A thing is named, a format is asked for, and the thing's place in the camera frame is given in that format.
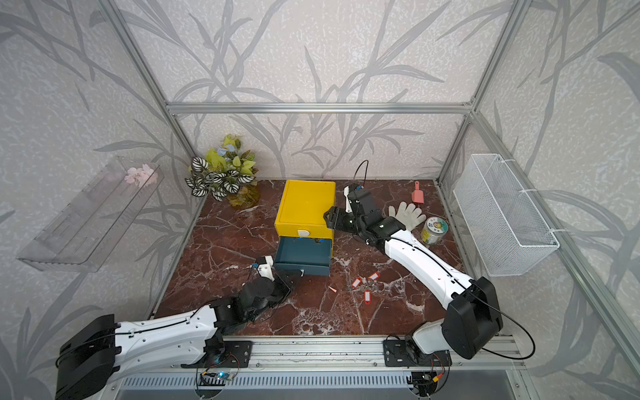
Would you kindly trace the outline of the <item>yellow drawer cabinet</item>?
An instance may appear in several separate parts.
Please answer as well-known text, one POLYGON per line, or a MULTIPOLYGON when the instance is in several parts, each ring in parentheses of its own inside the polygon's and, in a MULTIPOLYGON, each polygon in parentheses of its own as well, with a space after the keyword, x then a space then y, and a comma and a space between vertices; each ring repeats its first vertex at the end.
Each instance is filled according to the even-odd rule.
POLYGON ((288 180, 275 223, 326 223, 323 215, 335 205, 336 183, 288 180))

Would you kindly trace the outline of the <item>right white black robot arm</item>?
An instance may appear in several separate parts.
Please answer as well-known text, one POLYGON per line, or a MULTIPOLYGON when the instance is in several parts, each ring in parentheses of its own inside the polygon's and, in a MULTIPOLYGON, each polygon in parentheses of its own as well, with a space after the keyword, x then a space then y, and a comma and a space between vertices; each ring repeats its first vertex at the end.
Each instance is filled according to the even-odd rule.
POLYGON ((400 203, 384 218, 378 210, 366 216, 332 207, 323 216, 333 229, 358 235, 400 263, 425 285, 446 311, 441 323, 425 323, 409 340, 424 354, 452 350, 473 358, 503 328, 498 296, 486 278, 472 279, 449 266, 415 238, 411 230, 427 220, 421 209, 400 203))

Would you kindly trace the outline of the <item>keys with red tags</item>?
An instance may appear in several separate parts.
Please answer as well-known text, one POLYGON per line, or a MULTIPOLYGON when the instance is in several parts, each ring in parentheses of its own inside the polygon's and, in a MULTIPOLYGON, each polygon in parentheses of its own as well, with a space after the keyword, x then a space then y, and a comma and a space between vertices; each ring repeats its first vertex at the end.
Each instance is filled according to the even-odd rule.
POLYGON ((373 291, 377 289, 377 281, 380 279, 380 272, 372 273, 369 276, 358 277, 353 280, 351 287, 353 290, 363 290, 363 300, 366 304, 370 304, 372 301, 373 291))

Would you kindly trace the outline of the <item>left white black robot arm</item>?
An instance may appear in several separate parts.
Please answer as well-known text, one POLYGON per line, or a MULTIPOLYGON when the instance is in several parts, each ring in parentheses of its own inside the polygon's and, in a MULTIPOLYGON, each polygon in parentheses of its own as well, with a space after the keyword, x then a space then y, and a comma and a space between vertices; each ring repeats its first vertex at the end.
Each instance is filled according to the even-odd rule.
POLYGON ((55 397, 89 398, 110 383, 157 368, 211 367, 229 352, 224 338, 280 305, 298 279, 258 276, 239 293, 165 318, 118 323, 111 314, 98 317, 61 346, 55 397))

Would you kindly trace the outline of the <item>yellow top drawer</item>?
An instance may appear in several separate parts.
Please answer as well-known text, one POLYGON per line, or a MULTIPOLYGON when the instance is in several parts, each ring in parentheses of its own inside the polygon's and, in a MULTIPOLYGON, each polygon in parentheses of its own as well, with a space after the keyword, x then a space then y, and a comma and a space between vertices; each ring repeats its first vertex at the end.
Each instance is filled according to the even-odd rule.
POLYGON ((275 228, 278 232, 278 235, 281 237, 331 240, 333 240, 334 238, 333 230, 327 228, 323 224, 275 223, 275 228))

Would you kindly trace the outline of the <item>blue drawer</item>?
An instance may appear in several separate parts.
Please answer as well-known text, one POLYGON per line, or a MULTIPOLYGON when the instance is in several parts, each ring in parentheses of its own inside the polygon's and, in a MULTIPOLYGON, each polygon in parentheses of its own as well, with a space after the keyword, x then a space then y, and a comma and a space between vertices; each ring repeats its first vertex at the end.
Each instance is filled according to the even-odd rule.
POLYGON ((281 237, 273 266, 276 270, 326 277, 330 275, 332 255, 331 239, 281 237))

